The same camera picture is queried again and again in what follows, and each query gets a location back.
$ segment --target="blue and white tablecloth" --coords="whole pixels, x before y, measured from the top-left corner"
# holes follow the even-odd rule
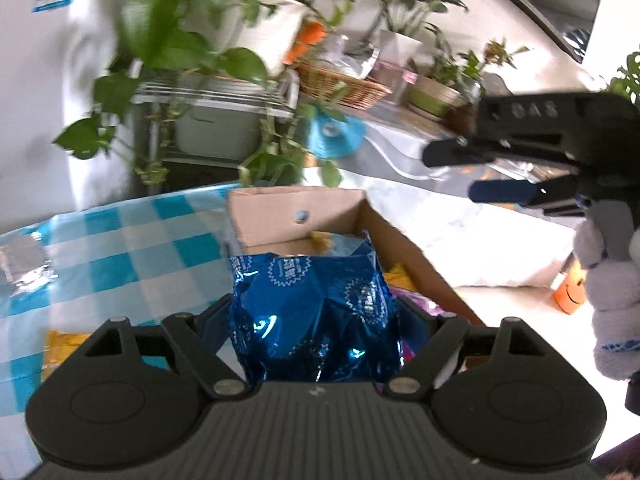
[[[0,285],[0,478],[22,478],[40,462],[24,409],[40,384],[49,328],[92,332],[113,316],[149,324],[199,313],[231,292],[221,246],[233,187],[130,200],[0,235],[3,245],[38,231],[59,275],[14,298]]]

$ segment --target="white glove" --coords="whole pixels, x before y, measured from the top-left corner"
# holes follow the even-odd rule
[[[631,260],[616,262],[588,219],[575,235],[574,253],[588,271],[584,290],[594,309],[596,367],[604,376],[626,379],[640,370],[640,229],[629,244]]]

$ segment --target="metal rack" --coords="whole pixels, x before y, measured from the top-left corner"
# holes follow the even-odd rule
[[[229,80],[222,79],[221,86]],[[238,91],[229,92],[212,89],[188,88],[173,84],[169,76],[158,78],[140,85],[133,97],[134,104],[151,104],[151,118],[149,124],[149,154],[150,161],[173,162],[179,164],[197,164],[218,168],[236,168],[242,160],[229,159],[218,156],[203,156],[184,153],[175,145],[175,139],[161,138],[161,131],[156,117],[160,115],[161,105],[172,102],[184,102],[193,107],[217,108],[233,110],[250,114],[269,114],[279,119],[293,117],[298,102],[300,83],[298,74],[287,70],[284,81],[276,88],[276,82],[270,89],[256,92],[256,85],[249,82],[232,81]],[[149,195],[159,194],[160,185],[148,186]]]

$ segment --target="blue foil wrapper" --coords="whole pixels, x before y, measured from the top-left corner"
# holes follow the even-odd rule
[[[398,311],[368,235],[350,256],[230,261],[231,341],[251,384],[385,382],[399,370]]]

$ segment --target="white flower pot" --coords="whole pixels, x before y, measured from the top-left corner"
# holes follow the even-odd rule
[[[220,26],[216,28],[209,19],[207,3],[194,0],[184,27],[202,34],[214,50],[239,46],[253,50],[262,59],[269,75],[278,75],[283,69],[283,60],[293,45],[307,7],[295,0],[258,0],[264,4],[277,4],[279,7],[268,18],[268,9],[261,7],[260,19],[255,27],[249,27],[242,20],[242,7],[233,5],[238,1],[228,0],[229,7],[222,13]]]
[[[378,43],[380,44],[378,59],[403,68],[422,46],[422,42],[419,40],[388,30],[379,31]]]

